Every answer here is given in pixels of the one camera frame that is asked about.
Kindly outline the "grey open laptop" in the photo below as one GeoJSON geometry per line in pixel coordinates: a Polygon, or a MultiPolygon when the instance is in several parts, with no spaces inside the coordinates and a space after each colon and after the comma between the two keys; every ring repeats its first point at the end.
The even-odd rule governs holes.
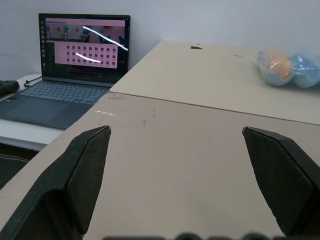
{"type": "Polygon", "coordinates": [[[129,15],[40,13],[41,77],[0,119],[66,130],[129,70],[129,15]]]}

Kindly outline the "blue egg tray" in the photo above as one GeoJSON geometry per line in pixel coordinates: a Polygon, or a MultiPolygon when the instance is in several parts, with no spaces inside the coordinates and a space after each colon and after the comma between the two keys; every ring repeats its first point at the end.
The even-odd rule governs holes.
{"type": "Polygon", "coordinates": [[[257,53],[256,64],[262,80],[268,85],[282,87],[293,83],[301,89],[308,89],[320,84],[320,53],[284,51],[292,63],[292,74],[286,79],[280,79],[277,73],[268,70],[269,63],[265,61],[264,52],[265,50],[262,50],[257,53]]]}

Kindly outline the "black game controller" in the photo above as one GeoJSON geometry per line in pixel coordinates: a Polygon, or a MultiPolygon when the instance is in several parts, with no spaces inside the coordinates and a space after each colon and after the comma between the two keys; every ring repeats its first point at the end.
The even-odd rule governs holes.
{"type": "Polygon", "coordinates": [[[14,94],[20,89],[16,80],[0,80],[0,95],[14,94]]]}

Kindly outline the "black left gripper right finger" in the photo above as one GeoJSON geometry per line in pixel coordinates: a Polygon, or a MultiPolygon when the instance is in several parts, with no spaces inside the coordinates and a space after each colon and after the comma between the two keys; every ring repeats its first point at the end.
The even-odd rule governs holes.
{"type": "Polygon", "coordinates": [[[242,130],[258,187],[287,237],[320,237],[320,166],[292,139],[242,130]]]}

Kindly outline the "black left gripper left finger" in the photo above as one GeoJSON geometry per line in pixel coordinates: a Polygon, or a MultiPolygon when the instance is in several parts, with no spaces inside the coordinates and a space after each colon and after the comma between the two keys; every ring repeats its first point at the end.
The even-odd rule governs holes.
{"type": "Polygon", "coordinates": [[[102,186],[111,127],[76,136],[36,179],[0,240],[83,240],[102,186]]]}

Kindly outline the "brown egg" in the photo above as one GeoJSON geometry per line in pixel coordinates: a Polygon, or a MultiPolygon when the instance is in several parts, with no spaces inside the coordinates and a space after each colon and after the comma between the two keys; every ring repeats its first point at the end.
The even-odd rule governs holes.
{"type": "Polygon", "coordinates": [[[264,51],[265,61],[271,63],[278,59],[287,59],[286,52],[280,49],[269,49],[264,51]]]}
{"type": "Polygon", "coordinates": [[[267,70],[277,73],[280,79],[286,79],[293,73],[293,65],[288,58],[277,57],[270,61],[267,70]]]}

